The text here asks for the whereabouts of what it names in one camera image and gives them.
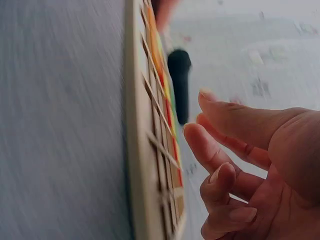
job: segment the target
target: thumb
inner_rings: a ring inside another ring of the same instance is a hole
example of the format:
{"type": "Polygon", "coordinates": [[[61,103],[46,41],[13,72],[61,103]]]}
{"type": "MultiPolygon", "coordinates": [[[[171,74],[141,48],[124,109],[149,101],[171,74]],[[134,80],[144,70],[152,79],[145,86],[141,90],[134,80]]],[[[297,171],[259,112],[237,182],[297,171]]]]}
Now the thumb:
{"type": "Polygon", "coordinates": [[[209,90],[200,90],[199,105],[212,126],[220,133],[255,147],[268,150],[275,132],[307,109],[254,109],[231,102],[215,101],[209,90]]]}

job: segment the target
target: fingernail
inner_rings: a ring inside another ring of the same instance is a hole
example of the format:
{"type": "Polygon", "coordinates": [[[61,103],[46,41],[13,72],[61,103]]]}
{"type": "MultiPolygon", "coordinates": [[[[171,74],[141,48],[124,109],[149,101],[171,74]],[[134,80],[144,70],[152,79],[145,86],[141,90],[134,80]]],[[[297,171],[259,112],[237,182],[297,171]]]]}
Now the fingernail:
{"type": "Polygon", "coordinates": [[[237,208],[229,213],[229,218],[237,223],[251,223],[255,219],[257,211],[253,207],[237,208]]]}
{"type": "Polygon", "coordinates": [[[182,133],[185,134],[185,129],[186,129],[186,126],[188,126],[190,123],[186,123],[185,125],[183,125],[183,128],[182,128],[182,133]]]}
{"type": "Polygon", "coordinates": [[[204,97],[208,101],[211,101],[211,102],[216,101],[215,95],[212,93],[212,91],[209,88],[201,88],[199,93],[201,94],[202,97],[204,97]]]}
{"type": "Polygon", "coordinates": [[[215,170],[214,173],[211,175],[211,177],[209,179],[210,184],[212,184],[213,182],[215,182],[218,179],[219,172],[220,172],[222,165],[220,167],[218,167],[217,170],[215,170]]]}

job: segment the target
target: blurred background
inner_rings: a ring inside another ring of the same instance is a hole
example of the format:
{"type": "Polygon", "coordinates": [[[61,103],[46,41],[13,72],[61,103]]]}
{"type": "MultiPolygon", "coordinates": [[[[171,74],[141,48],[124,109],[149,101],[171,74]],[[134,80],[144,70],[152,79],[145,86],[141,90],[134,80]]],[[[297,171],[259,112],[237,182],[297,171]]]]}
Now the blurred background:
{"type": "MultiPolygon", "coordinates": [[[[200,112],[198,92],[253,108],[320,109],[320,2],[316,0],[181,0],[166,42],[192,61],[190,121],[200,112]]],[[[208,213],[199,187],[208,173],[180,135],[188,223],[184,239],[200,240],[208,213]]],[[[226,150],[245,171],[266,172],[226,150]]]]}
{"type": "MultiPolygon", "coordinates": [[[[134,239],[125,3],[0,0],[0,239],[134,239]]],[[[202,87],[250,107],[319,110],[319,31],[318,0],[181,0],[165,38],[168,51],[183,47],[192,61],[190,121],[202,87]]],[[[181,132],[183,239],[200,240],[208,174],[181,132]]]]}

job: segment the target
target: skin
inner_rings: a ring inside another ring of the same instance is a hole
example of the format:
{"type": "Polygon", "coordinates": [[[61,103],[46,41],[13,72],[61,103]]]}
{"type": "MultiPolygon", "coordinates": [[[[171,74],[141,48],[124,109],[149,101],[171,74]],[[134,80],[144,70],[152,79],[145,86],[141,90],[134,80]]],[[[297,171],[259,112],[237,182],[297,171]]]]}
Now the skin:
{"type": "Polygon", "coordinates": [[[207,90],[200,91],[198,101],[202,113],[183,132],[209,172],[200,187],[209,213],[203,238],[319,239],[320,112],[253,109],[219,102],[207,90]],[[267,170],[267,178],[243,172],[219,143],[267,170]]]}
{"type": "Polygon", "coordinates": [[[169,23],[173,10],[180,0],[152,0],[157,30],[161,33],[169,23]]]}

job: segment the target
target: finger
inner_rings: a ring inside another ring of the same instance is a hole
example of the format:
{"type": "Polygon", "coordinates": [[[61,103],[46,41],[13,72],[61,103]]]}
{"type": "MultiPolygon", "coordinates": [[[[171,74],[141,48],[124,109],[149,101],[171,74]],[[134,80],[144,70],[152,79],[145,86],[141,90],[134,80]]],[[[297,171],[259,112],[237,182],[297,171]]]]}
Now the finger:
{"type": "Polygon", "coordinates": [[[236,138],[218,132],[203,113],[200,113],[197,116],[196,122],[202,125],[215,140],[230,149],[243,161],[264,170],[269,169],[271,161],[266,150],[254,147],[236,138]]]}
{"type": "Polygon", "coordinates": [[[235,181],[235,168],[228,162],[223,163],[203,181],[200,186],[200,196],[208,212],[216,206],[228,204],[229,192],[235,181]]]}
{"type": "Polygon", "coordinates": [[[183,134],[195,158],[210,174],[223,163],[230,163],[234,167],[236,175],[241,172],[241,169],[234,164],[203,126],[188,123],[183,128],[183,134]]]}
{"type": "Polygon", "coordinates": [[[264,110],[217,102],[207,90],[200,91],[198,101],[218,132],[264,150],[268,149],[272,136],[282,125],[307,111],[303,108],[264,110]]]}
{"type": "Polygon", "coordinates": [[[210,174],[213,174],[223,163],[229,163],[233,166],[235,183],[231,193],[249,201],[257,188],[262,184],[263,179],[245,173],[235,165],[203,126],[189,123],[185,125],[183,132],[194,156],[210,174]]]}
{"type": "Polygon", "coordinates": [[[219,239],[227,233],[240,231],[250,226],[255,221],[256,216],[256,208],[217,206],[209,213],[201,228],[201,235],[205,240],[219,239]]]}

